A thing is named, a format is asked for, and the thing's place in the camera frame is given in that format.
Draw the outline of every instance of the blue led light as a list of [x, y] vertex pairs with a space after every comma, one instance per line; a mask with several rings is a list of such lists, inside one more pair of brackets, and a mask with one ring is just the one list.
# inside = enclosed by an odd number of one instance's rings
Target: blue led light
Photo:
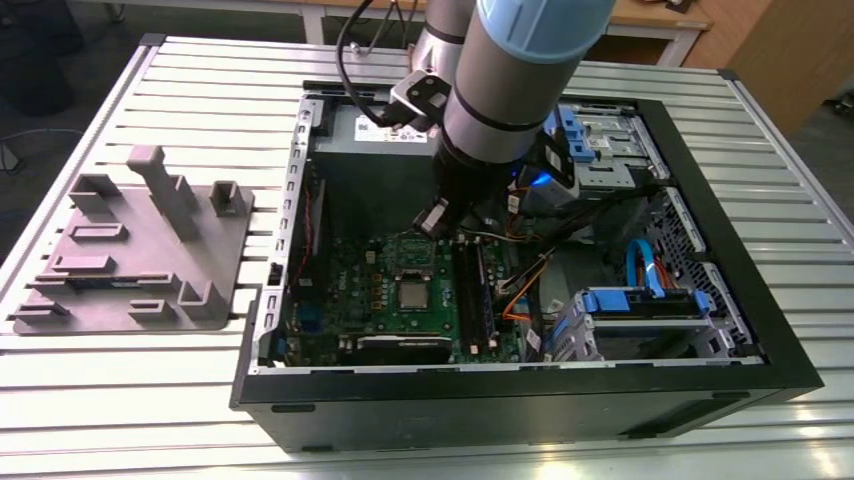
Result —
[[548, 182], [551, 182], [551, 175], [548, 175], [547, 173], [540, 173], [531, 182], [531, 186], [539, 187], [540, 185], [545, 185]]

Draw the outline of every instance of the metal table surface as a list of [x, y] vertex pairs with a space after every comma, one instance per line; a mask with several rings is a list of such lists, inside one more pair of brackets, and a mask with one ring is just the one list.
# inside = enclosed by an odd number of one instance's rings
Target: metal table surface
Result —
[[[78, 172], [138, 184], [130, 144], [165, 146], [192, 184], [255, 189], [235, 320], [200, 334], [18, 337], [0, 322], [0, 475], [204, 478], [835, 478], [854, 476], [851, 225], [738, 82], [716, 72], [584, 64], [568, 93], [662, 100], [803, 341], [826, 387], [666, 440], [288, 455], [228, 409], [240, 333], [264, 278], [305, 79], [332, 47], [169, 37], [140, 46], [0, 270], [0, 315], [25, 297], [66, 221]], [[400, 52], [349, 57], [392, 83]], [[291, 472], [280, 477], [281, 472]]]

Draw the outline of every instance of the ram slot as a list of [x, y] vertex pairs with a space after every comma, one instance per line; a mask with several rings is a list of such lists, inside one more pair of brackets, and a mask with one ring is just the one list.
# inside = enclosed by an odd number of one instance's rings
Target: ram slot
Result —
[[460, 347], [463, 352], [480, 355], [489, 348], [493, 331], [492, 299], [483, 253], [476, 244], [456, 244], [451, 255]]

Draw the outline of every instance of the wooden cabinet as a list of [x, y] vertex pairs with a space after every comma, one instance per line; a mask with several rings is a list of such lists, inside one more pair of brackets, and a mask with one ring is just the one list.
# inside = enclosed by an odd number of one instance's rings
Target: wooden cabinet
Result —
[[854, 73], [854, 1], [700, 0], [715, 22], [683, 66], [732, 69], [784, 134]]

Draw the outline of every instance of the motherboard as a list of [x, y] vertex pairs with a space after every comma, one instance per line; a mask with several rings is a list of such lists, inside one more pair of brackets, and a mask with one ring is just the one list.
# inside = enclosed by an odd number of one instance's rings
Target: motherboard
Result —
[[[431, 242], [411, 231], [332, 244], [324, 300], [292, 310], [291, 365], [519, 361], [517, 326], [497, 328], [491, 311], [507, 275], [500, 244]], [[472, 289], [473, 309], [459, 295]]]

